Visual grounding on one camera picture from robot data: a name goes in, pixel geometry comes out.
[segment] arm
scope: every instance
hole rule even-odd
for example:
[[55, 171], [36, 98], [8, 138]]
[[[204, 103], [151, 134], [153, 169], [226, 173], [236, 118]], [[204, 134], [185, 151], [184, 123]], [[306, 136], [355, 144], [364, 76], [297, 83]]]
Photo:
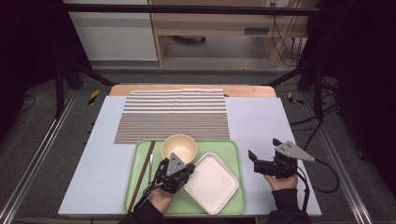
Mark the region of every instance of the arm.
[[301, 211], [297, 202], [297, 175], [289, 178], [275, 179], [269, 175], [264, 178], [268, 181], [273, 190], [273, 196], [277, 210], [272, 211], [267, 223], [272, 224], [300, 224], [312, 223], [311, 218], [305, 211]]
[[137, 210], [128, 213], [119, 224], [157, 224], [163, 218], [176, 194], [157, 188]]

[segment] brown chopstick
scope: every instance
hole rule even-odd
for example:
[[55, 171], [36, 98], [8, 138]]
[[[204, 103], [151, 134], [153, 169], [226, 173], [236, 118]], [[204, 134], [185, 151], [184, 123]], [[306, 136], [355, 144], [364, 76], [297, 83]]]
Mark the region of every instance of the brown chopstick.
[[134, 189], [134, 195], [132, 196], [131, 203], [129, 204], [128, 212], [131, 212], [132, 208], [134, 207], [134, 200], [136, 199], [137, 193], [140, 189], [140, 185], [142, 184], [143, 176], [145, 175], [146, 169], [148, 167], [149, 156], [151, 155], [154, 146], [155, 146], [155, 141], [151, 141], [151, 144], [149, 145], [149, 149], [148, 149], [148, 154], [146, 155], [145, 162], [143, 163], [142, 171], [140, 172], [139, 179], [137, 180], [136, 183], [136, 188]]

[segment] green tray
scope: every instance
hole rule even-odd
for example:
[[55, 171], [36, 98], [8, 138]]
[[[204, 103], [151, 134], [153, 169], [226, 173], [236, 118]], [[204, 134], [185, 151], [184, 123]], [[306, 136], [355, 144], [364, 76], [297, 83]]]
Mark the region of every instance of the green tray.
[[[134, 160], [128, 184], [128, 189], [125, 196], [124, 209], [128, 210], [137, 180], [140, 176], [140, 171], [143, 167], [144, 160], [149, 151], [149, 145], [152, 140], [142, 140], [137, 143], [134, 150]], [[151, 178], [154, 176], [158, 168], [158, 164], [163, 159], [161, 155], [161, 147], [164, 139], [155, 140], [156, 144], [153, 149], [154, 162], [152, 166]], [[221, 160], [233, 171], [239, 179], [239, 188], [236, 190], [233, 197], [224, 205], [217, 216], [239, 215], [246, 208], [245, 190], [242, 181], [242, 171], [240, 166], [239, 151], [235, 142], [231, 140], [195, 140], [198, 146], [198, 152], [192, 163], [196, 163], [206, 153], [215, 153]], [[138, 194], [134, 203], [137, 203], [142, 197], [143, 190], [147, 187], [149, 182], [149, 168], [146, 169], [145, 176], [142, 180], [142, 185], [139, 188]], [[173, 200], [171, 206], [165, 213], [168, 216], [210, 216], [191, 196], [184, 190]]]

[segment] yellow bowl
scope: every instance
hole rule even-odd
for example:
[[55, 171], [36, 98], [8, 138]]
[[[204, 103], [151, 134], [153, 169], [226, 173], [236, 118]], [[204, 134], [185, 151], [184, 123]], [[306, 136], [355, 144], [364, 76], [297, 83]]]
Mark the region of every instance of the yellow bowl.
[[163, 158], [170, 158], [174, 152], [185, 164], [190, 163], [197, 154], [197, 144], [186, 134], [174, 134], [165, 139], [161, 154]]

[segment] striped placemat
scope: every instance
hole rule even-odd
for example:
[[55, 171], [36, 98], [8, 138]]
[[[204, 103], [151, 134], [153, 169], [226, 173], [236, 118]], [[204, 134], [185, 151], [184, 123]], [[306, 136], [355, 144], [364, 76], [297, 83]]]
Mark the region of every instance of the striped placemat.
[[222, 89], [133, 91], [127, 96], [115, 144], [167, 138], [230, 139]]

